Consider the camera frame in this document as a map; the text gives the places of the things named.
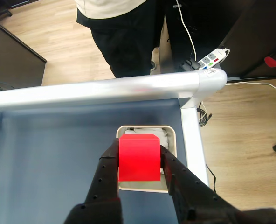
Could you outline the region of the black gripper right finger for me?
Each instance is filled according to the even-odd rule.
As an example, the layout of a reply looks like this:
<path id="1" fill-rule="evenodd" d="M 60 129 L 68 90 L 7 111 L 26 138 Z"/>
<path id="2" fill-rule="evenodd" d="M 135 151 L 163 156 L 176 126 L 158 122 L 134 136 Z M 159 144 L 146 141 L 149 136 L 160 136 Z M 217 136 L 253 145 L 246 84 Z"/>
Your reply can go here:
<path id="1" fill-rule="evenodd" d="M 222 199 L 165 147 L 161 168 L 180 224 L 276 224 L 276 209 L 242 211 Z"/>

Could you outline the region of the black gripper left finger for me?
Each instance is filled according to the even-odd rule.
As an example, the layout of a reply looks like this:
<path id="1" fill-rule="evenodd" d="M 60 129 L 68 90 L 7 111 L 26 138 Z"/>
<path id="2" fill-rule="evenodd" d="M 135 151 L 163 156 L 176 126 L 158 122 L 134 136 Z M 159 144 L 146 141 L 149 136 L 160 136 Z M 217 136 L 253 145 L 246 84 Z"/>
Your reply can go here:
<path id="1" fill-rule="evenodd" d="M 65 224 L 122 224 L 118 188 L 119 140 L 102 154 L 83 203 L 67 215 Z"/>

